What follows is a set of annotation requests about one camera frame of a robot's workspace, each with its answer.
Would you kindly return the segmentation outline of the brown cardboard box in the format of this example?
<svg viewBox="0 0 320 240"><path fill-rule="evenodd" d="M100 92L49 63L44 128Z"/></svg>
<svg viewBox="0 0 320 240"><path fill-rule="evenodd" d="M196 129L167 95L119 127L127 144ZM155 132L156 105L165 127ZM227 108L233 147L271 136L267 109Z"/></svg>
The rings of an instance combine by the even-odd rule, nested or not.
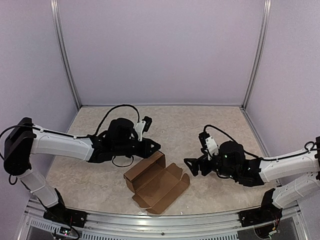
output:
<svg viewBox="0 0 320 240"><path fill-rule="evenodd" d="M190 186L190 177L175 163L166 165L166 156L157 151L123 174L132 199L142 209L161 215Z"/></svg>

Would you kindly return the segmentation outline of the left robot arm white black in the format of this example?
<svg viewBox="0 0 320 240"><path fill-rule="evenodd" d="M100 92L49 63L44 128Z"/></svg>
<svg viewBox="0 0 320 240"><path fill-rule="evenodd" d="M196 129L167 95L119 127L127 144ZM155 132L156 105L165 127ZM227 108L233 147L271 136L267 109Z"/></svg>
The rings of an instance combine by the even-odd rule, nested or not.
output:
<svg viewBox="0 0 320 240"><path fill-rule="evenodd" d="M86 136L72 135L42 128L29 117L3 132L10 132L4 141L4 170L15 176L40 202L49 209L57 221L63 223L70 218L58 190L47 184L45 178L33 169L30 156L37 154L74 158L93 164L112 161L125 156L149 158L161 145L143 134L147 132L152 119L145 117L134 124L126 118L110 122L107 130Z"/></svg>

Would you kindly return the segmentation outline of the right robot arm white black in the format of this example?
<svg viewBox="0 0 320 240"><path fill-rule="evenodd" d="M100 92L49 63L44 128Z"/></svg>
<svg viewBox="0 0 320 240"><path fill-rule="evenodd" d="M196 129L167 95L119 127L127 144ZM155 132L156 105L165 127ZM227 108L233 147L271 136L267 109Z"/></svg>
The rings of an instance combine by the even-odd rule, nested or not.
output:
<svg viewBox="0 0 320 240"><path fill-rule="evenodd" d="M236 141L217 145L213 137L201 138L203 155L185 158L183 161L193 176L206 176L211 172L220 178L232 179L245 187L262 186L288 176L301 176L290 183L267 191L256 218L266 222L276 209L320 189L320 139L307 142L303 149L275 157L247 159L244 147Z"/></svg>

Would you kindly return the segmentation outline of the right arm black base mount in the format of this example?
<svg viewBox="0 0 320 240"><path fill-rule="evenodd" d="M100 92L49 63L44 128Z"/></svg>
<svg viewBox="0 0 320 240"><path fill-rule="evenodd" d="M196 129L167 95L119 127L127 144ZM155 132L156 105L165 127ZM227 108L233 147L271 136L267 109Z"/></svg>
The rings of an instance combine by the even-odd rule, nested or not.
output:
<svg viewBox="0 0 320 240"><path fill-rule="evenodd" d="M267 222L272 222L282 218L282 208L273 205L267 207L257 207L249 210L243 210L238 213L241 226L249 227Z"/></svg>

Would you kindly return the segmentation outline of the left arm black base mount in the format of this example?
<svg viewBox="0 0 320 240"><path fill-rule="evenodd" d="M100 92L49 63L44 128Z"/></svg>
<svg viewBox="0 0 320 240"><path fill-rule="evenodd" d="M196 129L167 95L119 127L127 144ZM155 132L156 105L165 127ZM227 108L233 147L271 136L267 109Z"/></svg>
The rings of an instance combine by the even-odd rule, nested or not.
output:
<svg viewBox="0 0 320 240"><path fill-rule="evenodd" d="M88 213L85 211L65 208L55 209L53 212L46 210L43 218L52 222L64 224L71 227L83 228L87 220Z"/></svg>

